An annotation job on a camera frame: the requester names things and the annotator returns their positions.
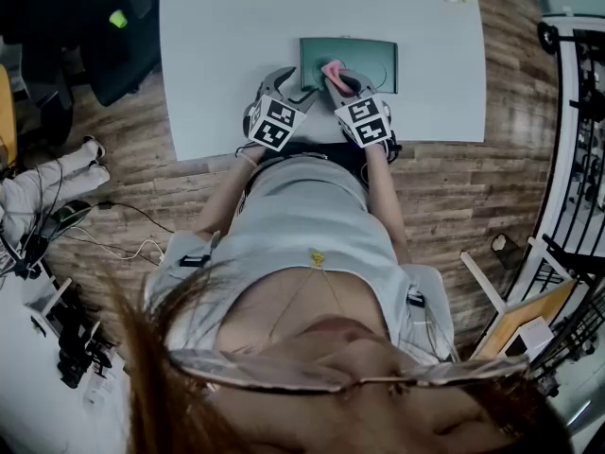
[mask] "black device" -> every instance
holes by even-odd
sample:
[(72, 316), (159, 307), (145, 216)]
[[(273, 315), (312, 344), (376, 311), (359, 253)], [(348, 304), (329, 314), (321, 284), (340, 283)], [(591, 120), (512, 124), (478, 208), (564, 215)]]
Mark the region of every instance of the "black device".
[(420, 307), (422, 309), (426, 307), (424, 296), (419, 291), (410, 292), (407, 295), (406, 302), (411, 306)]
[(70, 300), (69, 295), (66, 296), (62, 304), (50, 310), (48, 318), (61, 327), (57, 364), (61, 381), (71, 389), (77, 388), (93, 363), (97, 365), (97, 374), (104, 377), (103, 369), (112, 368), (112, 363), (103, 352), (106, 342), (98, 335), (91, 337), (93, 325), (88, 321), (79, 299)]
[(91, 210), (85, 201), (69, 201), (49, 218), (41, 221), (42, 229), (34, 231), (31, 237), (24, 237), (26, 247), (17, 253), (0, 234), (0, 242), (7, 251), (9, 260), (0, 271), (0, 277), (14, 272), (23, 279), (36, 279), (42, 272), (37, 263), (43, 258), (48, 244), (58, 235), (83, 220)]

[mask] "sunglasses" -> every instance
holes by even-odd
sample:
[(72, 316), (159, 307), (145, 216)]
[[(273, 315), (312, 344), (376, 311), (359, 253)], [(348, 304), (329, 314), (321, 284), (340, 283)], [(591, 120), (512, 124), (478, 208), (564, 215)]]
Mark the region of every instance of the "sunglasses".
[(209, 383), (266, 393), (341, 393), (366, 384), (397, 384), (405, 387), (453, 387), (487, 378), (523, 372), (525, 355), (438, 363), (404, 369), (393, 376), (353, 378), (333, 368), (281, 358), (214, 350), (174, 350), (174, 366)]

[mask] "cable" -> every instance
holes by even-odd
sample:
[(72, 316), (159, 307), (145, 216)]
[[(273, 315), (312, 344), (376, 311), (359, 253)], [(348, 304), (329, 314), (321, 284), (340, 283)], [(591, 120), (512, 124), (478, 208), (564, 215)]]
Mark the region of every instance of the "cable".
[(29, 231), (29, 236), (27, 236), (26, 242), (22, 248), (22, 251), (24, 251), (27, 247), (27, 244), (29, 243), (29, 240), (31, 239), (31, 237), (34, 235), (34, 232), (36, 232), (36, 229), (38, 229), (38, 226), (40, 225), (40, 220), (42, 219), (43, 215), (44, 215), (44, 209), (43, 209), (43, 190), (42, 190), (42, 175), (40, 174), (40, 170), (38, 169), (38, 167), (36, 166), (36, 172), (38, 173), (38, 183), (40, 184), (40, 212), (37, 215), (36, 219), (34, 220), (34, 224), (31, 227), (31, 231)]
[(53, 200), (53, 204), (48, 209), (48, 213), (46, 214), (46, 218), (44, 219), (44, 222), (42, 222), (42, 225), (40, 226), (40, 230), (42, 230), (44, 228), (44, 225), (46, 225), (46, 221), (52, 215), (53, 209), (55, 208), (55, 205), (57, 204), (57, 199), (59, 198), (59, 193), (61, 192), (61, 186), (63, 185), (63, 165), (57, 158), (55, 158), (55, 161), (57, 162), (57, 165), (59, 165), (59, 172), (60, 172), (59, 186), (57, 187), (57, 193), (55, 194), (55, 199)]
[(143, 212), (143, 210), (141, 210), (139, 208), (136, 208), (134, 205), (128, 205), (127, 203), (120, 203), (118, 201), (102, 201), (102, 202), (98, 203), (97, 205), (100, 208), (103, 208), (104, 205), (120, 205), (121, 207), (131, 208), (132, 210), (136, 210), (139, 214), (143, 214), (145, 217), (147, 217), (150, 221), (152, 221), (154, 224), (156, 224), (161, 229), (164, 229), (165, 231), (169, 232), (170, 234), (174, 234), (174, 231), (171, 231), (167, 227), (164, 227), (161, 223), (159, 223), (159, 222), (155, 221), (153, 218), (151, 218), (149, 216), (149, 214), (147, 214), (146, 212)]
[[(95, 244), (95, 245), (102, 245), (104, 247), (111, 247), (112, 249), (117, 249), (119, 251), (123, 251), (125, 253), (134, 253), (133, 251), (128, 251), (127, 249), (123, 249), (121, 247), (118, 246), (112, 246), (109, 244), (99, 244), (98, 242), (93, 242), (92, 240), (85, 240), (83, 238), (76, 238), (76, 237), (71, 237), (71, 236), (62, 236), (63, 238), (68, 238), (70, 240), (77, 240), (78, 242), (86, 242), (87, 244)], [(141, 257), (141, 259), (145, 259), (147, 262), (150, 262), (151, 264), (153, 264), (154, 266), (159, 266), (160, 264), (149, 259), (148, 257), (142, 255), (141, 253), (139, 254), (139, 257)]]
[(258, 147), (262, 147), (262, 145), (259, 145), (258, 143), (254, 142), (254, 141), (249, 141), (243, 147), (239, 147), (238, 149), (235, 150), (235, 158), (237, 158), (237, 155), (239, 154), (240, 151), (242, 151), (246, 148), (258, 148)]
[(134, 258), (135, 258), (137, 255), (139, 255), (139, 254), (141, 253), (141, 251), (143, 250), (143, 247), (144, 247), (144, 246), (145, 246), (145, 244), (147, 244), (148, 242), (150, 242), (150, 243), (154, 244), (154, 245), (155, 245), (155, 246), (158, 248), (158, 251), (160, 251), (161, 258), (164, 258), (164, 251), (162, 251), (162, 248), (161, 248), (161, 247), (158, 245), (158, 243), (157, 243), (155, 240), (150, 239), (150, 238), (145, 239), (145, 240), (143, 241), (143, 243), (142, 243), (142, 244), (139, 246), (138, 251), (137, 251), (136, 253), (134, 253), (132, 256), (130, 256), (130, 257), (122, 257), (121, 255), (119, 255), (119, 254), (115, 253), (114, 251), (110, 251), (110, 250), (109, 250), (107, 247), (105, 247), (105, 244), (101, 244), (101, 243), (100, 243), (100, 242), (99, 242), (99, 241), (96, 239), (96, 237), (94, 237), (94, 236), (93, 236), (91, 233), (89, 233), (89, 232), (88, 232), (86, 229), (82, 229), (81, 227), (77, 227), (77, 226), (70, 227), (70, 229), (76, 229), (76, 230), (79, 230), (79, 231), (83, 232), (83, 233), (84, 233), (84, 234), (86, 234), (88, 237), (90, 237), (90, 238), (91, 238), (91, 239), (92, 239), (92, 240), (93, 240), (93, 241), (94, 241), (96, 244), (98, 244), (99, 246), (101, 246), (101, 247), (102, 247), (102, 248), (103, 248), (105, 251), (107, 251), (107, 252), (108, 252), (108, 253), (110, 253), (111, 255), (114, 255), (115, 257), (117, 257), (118, 259), (123, 260), (123, 261), (128, 261), (128, 260), (134, 259)]
[[(94, 209), (95, 207), (97, 207), (97, 206), (98, 206), (98, 203), (97, 203), (97, 204), (95, 204), (95, 205), (91, 205), (91, 206), (88, 206), (88, 207), (86, 207), (86, 208), (83, 208), (83, 209), (81, 209), (81, 210), (77, 210), (77, 211), (76, 211), (76, 212), (74, 212), (73, 214), (70, 214), (70, 215), (68, 215), (67, 217), (62, 218), (62, 219), (61, 219), (61, 221), (57, 223), (57, 226), (55, 227), (55, 230), (52, 232), (52, 234), (51, 234), (51, 235), (50, 235), (50, 237), (48, 238), (48, 243), (50, 243), (50, 242), (52, 242), (53, 240), (55, 240), (55, 239), (57, 239), (57, 238), (61, 237), (63, 234), (65, 234), (65, 232), (67, 232), (67, 231), (70, 229), (70, 227), (75, 227), (76, 225), (79, 225), (79, 224), (80, 224), (80, 223), (81, 223), (81, 222), (82, 222), (82, 221), (83, 221), (83, 220), (86, 218), (86, 216), (88, 216), (88, 212), (90, 212), (91, 210), (93, 210), (93, 209)], [(73, 225), (69, 225), (69, 226), (65, 227), (65, 229), (64, 229), (64, 230), (63, 230), (63, 231), (62, 231), (62, 232), (61, 232), (61, 233), (60, 233), (58, 236), (56, 236), (57, 231), (58, 231), (58, 230), (61, 228), (61, 226), (62, 226), (62, 225), (63, 225), (63, 224), (64, 224), (64, 223), (65, 223), (67, 220), (69, 220), (69, 219), (70, 219), (70, 218), (72, 218), (72, 217), (78, 216), (79, 214), (82, 214), (82, 213), (84, 213), (84, 212), (86, 212), (86, 213), (87, 213), (87, 214), (86, 214), (84, 217), (82, 217), (80, 220), (78, 220), (78, 221), (77, 221), (75, 224), (73, 224)]]

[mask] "green tray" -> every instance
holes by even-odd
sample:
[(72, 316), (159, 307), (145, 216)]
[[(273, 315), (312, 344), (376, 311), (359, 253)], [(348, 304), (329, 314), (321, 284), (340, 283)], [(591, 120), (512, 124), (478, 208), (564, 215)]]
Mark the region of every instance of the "green tray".
[(397, 44), (361, 39), (301, 39), (301, 87), (325, 90), (321, 67), (339, 60), (367, 76), (381, 93), (397, 94)]

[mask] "white pants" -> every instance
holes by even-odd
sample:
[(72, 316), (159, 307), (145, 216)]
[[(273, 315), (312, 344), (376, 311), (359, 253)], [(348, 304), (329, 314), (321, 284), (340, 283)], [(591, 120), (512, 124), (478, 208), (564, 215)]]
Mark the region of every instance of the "white pants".
[(36, 214), (52, 206), (55, 198), (59, 205), (95, 190), (110, 179), (105, 167), (89, 167), (97, 152), (98, 143), (91, 140), (59, 160), (37, 166), (37, 170), (28, 170), (13, 180), (4, 180), (0, 191), (0, 205), (5, 212), (2, 225), (4, 238), (11, 246), (17, 247), (32, 227)]

